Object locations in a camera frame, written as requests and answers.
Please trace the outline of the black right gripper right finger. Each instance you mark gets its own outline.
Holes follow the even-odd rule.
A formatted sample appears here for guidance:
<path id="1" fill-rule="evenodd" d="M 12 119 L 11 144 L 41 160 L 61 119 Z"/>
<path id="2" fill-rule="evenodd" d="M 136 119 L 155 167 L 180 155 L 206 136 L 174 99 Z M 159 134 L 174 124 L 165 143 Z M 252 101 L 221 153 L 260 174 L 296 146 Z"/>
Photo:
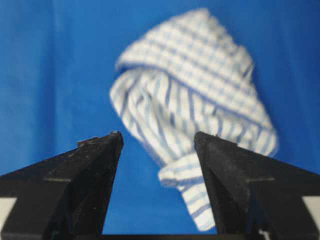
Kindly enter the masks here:
<path id="1" fill-rule="evenodd" d="M 317 240 L 320 176 L 197 132 L 216 240 Z"/>

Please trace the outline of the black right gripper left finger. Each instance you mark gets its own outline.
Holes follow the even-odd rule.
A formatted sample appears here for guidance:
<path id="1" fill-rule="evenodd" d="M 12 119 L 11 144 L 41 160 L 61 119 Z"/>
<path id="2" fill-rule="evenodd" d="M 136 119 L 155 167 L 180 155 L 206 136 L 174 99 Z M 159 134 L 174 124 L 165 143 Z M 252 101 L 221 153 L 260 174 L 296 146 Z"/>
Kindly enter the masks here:
<path id="1" fill-rule="evenodd" d="M 114 131 L 2 175 L 1 239 L 102 239 L 123 145 Z"/>

